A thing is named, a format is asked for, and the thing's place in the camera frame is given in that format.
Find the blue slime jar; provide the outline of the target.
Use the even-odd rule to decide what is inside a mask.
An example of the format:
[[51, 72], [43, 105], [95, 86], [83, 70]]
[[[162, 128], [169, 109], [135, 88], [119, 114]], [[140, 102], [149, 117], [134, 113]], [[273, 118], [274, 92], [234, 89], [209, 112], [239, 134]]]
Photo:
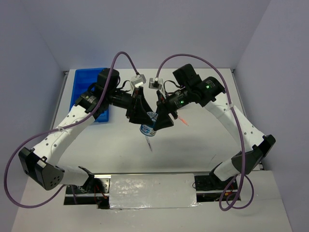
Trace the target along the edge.
[[156, 134], [156, 131], [154, 130], [154, 125], [156, 123], [158, 114], [155, 112], [147, 112], [147, 115], [152, 120], [152, 124], [151, 125], [142, 124], [140, 126], [140, 132], [145, 136], [153, 137]]

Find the grey ballpoint pen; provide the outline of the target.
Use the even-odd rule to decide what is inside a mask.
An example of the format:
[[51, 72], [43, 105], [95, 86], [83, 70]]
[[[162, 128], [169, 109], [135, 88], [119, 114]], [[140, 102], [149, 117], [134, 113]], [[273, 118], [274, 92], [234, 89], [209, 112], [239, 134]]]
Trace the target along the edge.
[[152, 152], [152, 151], [153, 151], [153, 149], [152, 149], [152, 146], [151, 146], [151, 143], [150, 143], [149, 137], [148, 137], [148, 136], [145, 136], [145, 138], [146, 138], [146, 141], [147, 141], [148, 147], [149, 147], [150, 151]]

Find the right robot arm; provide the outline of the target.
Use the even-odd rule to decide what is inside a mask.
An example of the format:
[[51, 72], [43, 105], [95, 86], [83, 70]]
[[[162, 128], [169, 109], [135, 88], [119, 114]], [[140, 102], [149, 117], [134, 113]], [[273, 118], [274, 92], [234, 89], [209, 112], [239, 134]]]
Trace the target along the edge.
[[245, 156], [245, 174], [249, 174], [259, 162], [266, 157], [276, 140], [273, 135], [264, 135], [236, 107], [229, 104], [224, 95], [227, 93], [223, 85], [214, 77], [202, 80], [191, 64], [186, 64], [173, 72], [180, 89], [167, 97], [158, 91], [157, 119], [155, 131], [174, 125], [177, 110], [197, 103], [213, 114], [230, 133], [233, 139], [240, 143], [244, 141], [244, 151], [218, 164], [210, 172], [210, 184], [215, 189], [221, 189], [231, 177], [240, 174], [242, 156]]

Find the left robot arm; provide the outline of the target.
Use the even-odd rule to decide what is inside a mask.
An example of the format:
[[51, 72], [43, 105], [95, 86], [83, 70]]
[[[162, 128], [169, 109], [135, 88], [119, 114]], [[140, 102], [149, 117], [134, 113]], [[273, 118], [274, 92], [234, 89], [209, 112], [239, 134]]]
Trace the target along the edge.
[[91, 192], [99, 180], [86, 168], [60, 167], [58, 162], [78, 135], [108, 109], [110, 105], [126, 109], [126, 117], [133, 124], [152, 124], [143, 87], [146, 79], [137, 74], [130, 80], [131, 90], [118, 87], [120, 74], [117, 70], [103, 69], [87, 91], [82, 93], [55, 132], [46, 136], [32, 149], [19, 151], [24, 172], [42, 186], [52, 190], [58, 185], [76, 185], [82, 192]]

